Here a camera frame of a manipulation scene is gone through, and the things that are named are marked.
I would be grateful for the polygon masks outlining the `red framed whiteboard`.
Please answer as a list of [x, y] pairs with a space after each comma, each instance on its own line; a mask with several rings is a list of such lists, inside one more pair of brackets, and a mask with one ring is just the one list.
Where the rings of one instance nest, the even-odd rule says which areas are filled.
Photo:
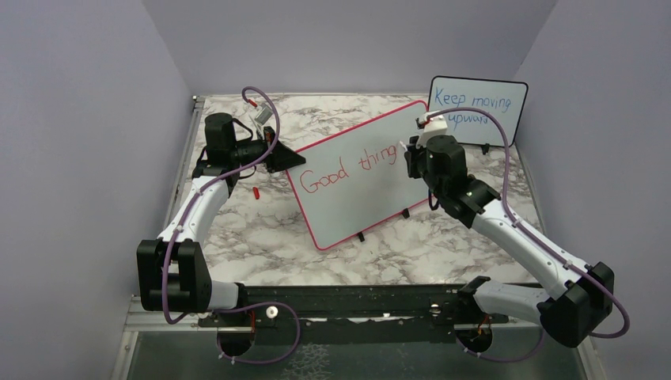
[[404, 148], [428, 106], [412, 101], [298, 149], [287, 172], [314, 245], [326, 250], [427, 200], [407, 174]]

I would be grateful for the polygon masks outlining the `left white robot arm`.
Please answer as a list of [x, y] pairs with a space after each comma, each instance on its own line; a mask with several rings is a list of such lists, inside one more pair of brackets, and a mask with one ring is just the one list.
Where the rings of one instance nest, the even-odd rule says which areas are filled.
[[258, 127], [248, 138], [239, 139], [235, 128], [241, 125], [224, 112], [206, 117], [206, 145], [191, 175], [187, 200], [157, 238], [139, 243], [136, 257], [144, 310], [166, 314], [218, 310], [230, 325], [248, 317], [242, 285], [212, 280], [201, 244], [242, 171], [263, 165], [269, 173], [277, 173], [306, 160], [281, 143], [272, 127]]

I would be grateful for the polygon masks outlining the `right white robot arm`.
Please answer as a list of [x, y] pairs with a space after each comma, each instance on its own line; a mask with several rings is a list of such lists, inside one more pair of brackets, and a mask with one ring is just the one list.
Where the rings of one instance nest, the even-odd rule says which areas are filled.
[[430, 207], [441, 208], [465, 227], [489, 238], [521, 264], [538, 288], [479, 276], [458, 294], [457, 313], [475, 322], [502, 314], [540, 325], [557, 343], [575, 348], [612, 312], [612, 269], [573, 257], [517, 217], [502, 196], [468, 173], [465, 150], [448, 135], [421, 145], [418, 136], [404, 150], [408, 176], [428, 187]]

